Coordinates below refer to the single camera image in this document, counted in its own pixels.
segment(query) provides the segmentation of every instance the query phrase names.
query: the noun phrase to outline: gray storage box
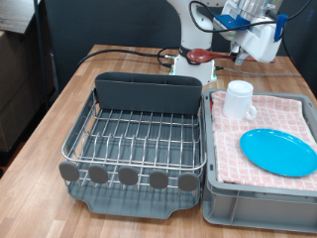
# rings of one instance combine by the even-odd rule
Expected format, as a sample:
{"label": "gray storage box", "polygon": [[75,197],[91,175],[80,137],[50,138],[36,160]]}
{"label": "gray storage box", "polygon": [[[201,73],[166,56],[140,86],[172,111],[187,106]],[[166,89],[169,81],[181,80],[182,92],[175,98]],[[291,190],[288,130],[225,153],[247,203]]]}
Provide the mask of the gray storage box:
{"label": "gray storage box", "polygon": [[[249,226],[289,231],[317,232],[317,191],[291,190],[222,183],[216,180],[216,164],[210,111],[211,94],[204,92],[207,156],[203,190],[203,216],[213,224]],[[290,93],[255,92],[302,102],[304,118],[317,138],[317,113],[307,96]]]}

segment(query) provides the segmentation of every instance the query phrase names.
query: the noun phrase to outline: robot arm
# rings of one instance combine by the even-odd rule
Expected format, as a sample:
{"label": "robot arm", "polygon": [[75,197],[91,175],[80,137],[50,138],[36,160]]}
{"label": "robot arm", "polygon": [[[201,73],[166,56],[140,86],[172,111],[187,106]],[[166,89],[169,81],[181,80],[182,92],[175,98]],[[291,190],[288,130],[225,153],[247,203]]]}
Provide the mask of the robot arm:
{"label": "robot arm", "polygon": [[[282,0],[228,0],[220,16],[213,23],[216,30],[225,30],[258,22],[271,22],[267,11],[277,13]],[[231,41],[232,55],[238,55],[235,63],[241,65],[248,55],[256,61],[271,62],[274,60],[279,45],[276,40],[276,24],[264,24],[231,32],[221,33]]]}
{"label": "robot arm", "polygon": [[[207,84],[217,77],[213,71],[214,61],[192,63],[187,54],[194,49],[211,52],[212,35],[200,31],[189,14],[192,0],[167,0],[177,11],[181,23],[181,43],[179,56],[175,59],[173,74],[194,76]],[[247,24],[271,21],[266,16],[267,10],[277,13],[282,0],[200,0],[208,7],[224,7],[222,14],[213,21],[198,11],[199,4],[192,4],[192,16],[196,24],[204,30],[229,30]],[[261,62],[272,61],[278,51],[280,40],[275,41],[276,24],[253,26],[248,29],[228,31],[221,35],[231,41],[231,55],[235,63],[242,64],[247,56]]]}

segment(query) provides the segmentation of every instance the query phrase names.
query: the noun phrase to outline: wooden table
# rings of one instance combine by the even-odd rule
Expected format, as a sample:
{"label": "wooden table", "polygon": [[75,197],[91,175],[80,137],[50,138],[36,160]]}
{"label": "wooden table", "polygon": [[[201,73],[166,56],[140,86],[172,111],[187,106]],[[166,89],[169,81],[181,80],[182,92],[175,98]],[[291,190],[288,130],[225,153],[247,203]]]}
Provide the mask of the wooden table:
{"label": "wooden table", "polygon": [[[126,49],[95,46],[92,51]],[[157,49],[129,48],[156,54]],[[224,67],[252,72],[297,72],[288,58],[276,63],[245,62],[235,67],[229,60],[217,60]],[[103,54],[86,61],[73,76],[50,112],[41,122],[8,172],[0,180],[0,237],[310,237],[284,231],[226,227],[206,222],[201,203],[174,212],[168,220],[99,215],[89,212],[84,202],[67,193],[59,175],[64,161],[61,146],[75,122],[94,78],[104,71],[168,74],[157,59],[126,54]],[[207,85],[226,88],[234,79],[252,83],[255,90],[306,94],[317,101],[301,76],[253,76],[218,71],[218,81]]]}

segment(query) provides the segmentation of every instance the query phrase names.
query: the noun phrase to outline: white cup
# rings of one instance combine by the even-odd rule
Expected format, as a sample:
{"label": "white cup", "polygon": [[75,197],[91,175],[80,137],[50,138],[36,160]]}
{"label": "white cup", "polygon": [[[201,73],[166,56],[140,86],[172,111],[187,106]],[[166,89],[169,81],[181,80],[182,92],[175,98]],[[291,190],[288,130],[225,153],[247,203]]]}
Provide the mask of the white cup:
{"label": "white cup", "polygon": [[257,109],[252,105],[254,87],[245,81],[236,80],[228,85],[223,113],[232,119],[253,120],[257,117]]}

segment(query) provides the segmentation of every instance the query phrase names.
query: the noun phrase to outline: wire rack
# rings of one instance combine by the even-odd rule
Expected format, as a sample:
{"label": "wire rack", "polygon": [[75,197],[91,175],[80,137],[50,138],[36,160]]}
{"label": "wire rack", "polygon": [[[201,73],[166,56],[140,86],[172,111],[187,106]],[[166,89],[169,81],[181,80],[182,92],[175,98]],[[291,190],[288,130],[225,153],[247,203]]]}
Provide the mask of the wire rack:
{"label": "wire rack", "polygon": [[[168,186],[164,192],[167,193],[167,189],[178,189],[177,180],[182,173],[197,176],[202,173],[205,161],[201,156],[199,115],[104,110],[99,109],[94,99],[71,149],[66,154],[64,145],[62,151],[67,160],[77,164],[79,186],[109,189],[117,184],[121,189],[127,188],[119,181],[118,170],[129,166],[138,171],[135,190],[151,187],[152,171],[165,171]],[[106,184],[91,181],[88,168],[92,164],[106,168],[109,175]]]}

